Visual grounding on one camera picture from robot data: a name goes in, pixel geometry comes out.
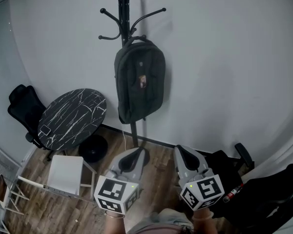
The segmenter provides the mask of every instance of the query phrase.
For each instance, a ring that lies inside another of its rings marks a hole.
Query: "white cable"
[[[126,138],[125,138],[124,131],[123,131],[123,136],[124,136],[124,141],[125,141],[125,151],[127,151],[127,149],[126,149]]]

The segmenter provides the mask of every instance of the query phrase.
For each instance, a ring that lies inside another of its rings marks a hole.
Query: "wooden floor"
[[[102,175],[108,168],[115,155],[124,151],[124,138],[122,134],[100,128],[98,134],[105,137],[108,142],[108,152],[103,160],[92,165]],[[132,147],[131,138],[126,136],[127,148]],[[150,162],[144,167],[140,198],[126,214],[125,227],[130,230],[143,217],[151,212],[160,212],[164,208],[173,208],[178,211],[188,211],[188,207],[178,199],[174,189],[177,184],[177,173],[174,170],[173,152],[152,143],[140,143],[149,150]],[[78,150],[67,152],[68,155],[78,155]],[[47,152],[37,149],[28,162],[23,177],[32,181],[46,184],[51,162],[45,157]],[[89,176],[82,178],[83,183]],[[101,234],[104,230],[104,211],[97,204],[77,199],[67,199],[43,191],[31,185],[20,183],[20,187],[29,201],[20,200],[18,205],[24,215],[7,211],[5,224],[11,234]],[[81,195],[89,196],[88,188],[81,189]],[[236,233],[225,219],[217,219],[217,229],[223,233]]]

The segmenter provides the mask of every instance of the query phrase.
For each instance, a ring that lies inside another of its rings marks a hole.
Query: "black marble table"
[[[104,120],[106,101],[93,89],[70,91],[53,101],[42,114],[38,125],[41,143],[53,151],[72,149],[90,137]],[[41,132],[46,125],[48,136]]]

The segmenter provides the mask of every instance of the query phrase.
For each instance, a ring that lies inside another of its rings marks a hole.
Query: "black bag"
[[[117,53],[115,62],[118,113],[123,124],[138,121],[163,103],[165,57],[145,37],[132,37]]]

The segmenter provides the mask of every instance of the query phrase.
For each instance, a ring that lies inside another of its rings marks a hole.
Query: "white wall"
[[[25,139],[26,129],[7,112],[9,94],[19,84],[29,85],[10,22],[8,1],[0,3],[0,149],[19,164],[32,144]]]
[[[263,161],[293,134],[293,0],[131,0],[131,22],[167,60],[165,103],[138,134],[236,156],[240,141]],[[12,27],[30,80],[45,104],[76,88],[102,92],[104,124],[117,116],[113,62],[121,40],[116,0],[10,0]]]

